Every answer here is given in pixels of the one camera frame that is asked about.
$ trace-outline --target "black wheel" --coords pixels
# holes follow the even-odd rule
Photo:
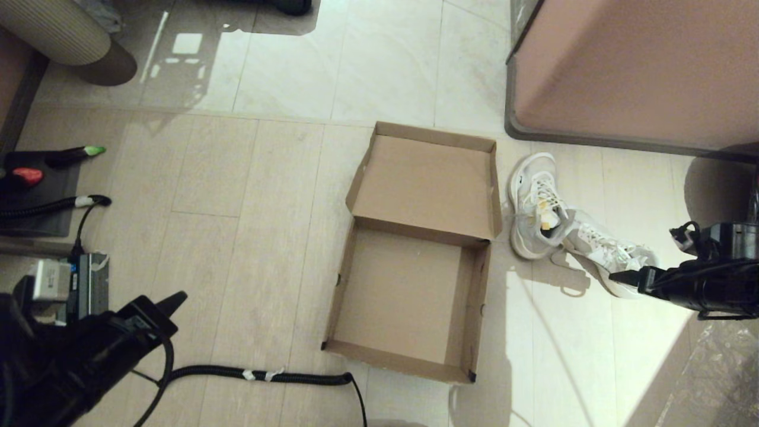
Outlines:
[[[292,16],[301,16],[311,10],[311,0],[272,0],[272,3],[280,11]]]

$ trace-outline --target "cardboard box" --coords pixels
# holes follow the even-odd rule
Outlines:
[[[502,228],[496,142],[378,122],[346,204],[354,223],[322,350],[474,382]]]

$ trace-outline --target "open cardboard box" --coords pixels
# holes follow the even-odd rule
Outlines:
[[[354,223],[322,349],[474,382],[502,228],[496,142],[378,122],[346,204]]]

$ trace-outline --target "white sneaker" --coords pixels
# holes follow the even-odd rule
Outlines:
[[[527,259],[547,256],[570,231],[567,205],[556,193],[556,161],[550,153],[522,160],[512,175],[509,198],[514,206],[512,247]]]
[[[609,279],[611,273],[640,270],[645,265],[658,266],[657,256],[648,248],[613,237],[603,226],[582,210],[571,209],[572,229],[564,247],[596,264],[603,285],[619,298],[640,298],[634,286]]]

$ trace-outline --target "plastic sheet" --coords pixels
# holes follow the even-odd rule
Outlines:
[[[759,425],[756,322],[712,321],[706,326],[657,427]]]

